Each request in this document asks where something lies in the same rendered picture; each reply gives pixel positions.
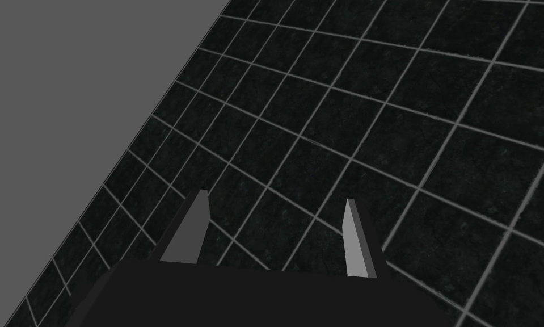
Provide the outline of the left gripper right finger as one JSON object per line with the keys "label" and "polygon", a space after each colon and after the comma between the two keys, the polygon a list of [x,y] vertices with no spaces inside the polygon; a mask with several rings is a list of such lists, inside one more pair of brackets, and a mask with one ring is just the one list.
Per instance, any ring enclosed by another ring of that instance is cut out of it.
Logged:
{"label": "left gripper right finger", "polygon": [[389,277],[389,268],[372,219],[361,200],[347,199],[342,232],[348,276],[363,278]]}

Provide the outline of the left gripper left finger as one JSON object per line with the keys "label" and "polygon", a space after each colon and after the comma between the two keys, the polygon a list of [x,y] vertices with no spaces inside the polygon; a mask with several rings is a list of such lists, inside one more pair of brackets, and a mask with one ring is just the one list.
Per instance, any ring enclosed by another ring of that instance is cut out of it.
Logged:
{"label": "left gripper left finger", "polygon": [[172,218],[150,261],[197,263],[210,220],[207,190],[193,190]]}

